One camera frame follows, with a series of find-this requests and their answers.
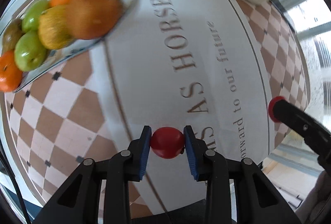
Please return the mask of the yellow pear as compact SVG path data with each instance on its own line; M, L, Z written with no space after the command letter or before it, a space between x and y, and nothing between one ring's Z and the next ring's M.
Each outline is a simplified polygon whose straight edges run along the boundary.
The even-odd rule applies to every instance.
M73 42L73 36L67 27L65 5L55 6L41 13L38 36L48 50L59 50Z

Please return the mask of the dark orange fruit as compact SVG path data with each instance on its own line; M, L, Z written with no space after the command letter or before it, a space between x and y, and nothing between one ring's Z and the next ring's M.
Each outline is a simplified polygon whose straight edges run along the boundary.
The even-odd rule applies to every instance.
M91 40L107 34L123 14L120 0L71 0L66 21L75 39Z

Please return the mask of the red cherry tomato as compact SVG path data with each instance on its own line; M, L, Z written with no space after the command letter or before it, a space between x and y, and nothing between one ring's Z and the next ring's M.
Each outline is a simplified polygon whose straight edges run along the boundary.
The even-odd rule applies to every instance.
M157 156L172 159L183 151L185 137L176 128L162 127L157 129L151 136L150 146Z
M285 100L283 96L276 96L272 98L268 105L268 115L274 123L279 123L280 121L274 116L273 108L277 102L280 100Z

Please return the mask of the green apple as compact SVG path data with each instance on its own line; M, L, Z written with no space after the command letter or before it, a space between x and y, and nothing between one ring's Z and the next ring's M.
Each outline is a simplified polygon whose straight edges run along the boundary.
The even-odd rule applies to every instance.
M40 67L47 57L47 49L42 45L36 31L29 31L18 40L14 58L15 64L23 72Z
M41 14L49 8L48 0L36 1L27 11L22 20L22 31L37 31Z

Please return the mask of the checkered brown table mat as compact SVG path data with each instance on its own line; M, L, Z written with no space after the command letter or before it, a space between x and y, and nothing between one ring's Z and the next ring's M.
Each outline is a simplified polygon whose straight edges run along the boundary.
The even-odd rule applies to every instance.
M84 158L152 129L190 125L212 150L260 162L288 128L266 104L309 103L293 32L270 2L138 0L105 41L4 96L5 141L34 201Z

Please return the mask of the brown pear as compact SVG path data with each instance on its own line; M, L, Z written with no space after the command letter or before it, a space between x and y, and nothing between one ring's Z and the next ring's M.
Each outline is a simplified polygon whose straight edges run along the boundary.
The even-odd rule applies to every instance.
M23 35L21 25L22 20L16 18L5 29L2 39L2 54L15 49L17 42Z

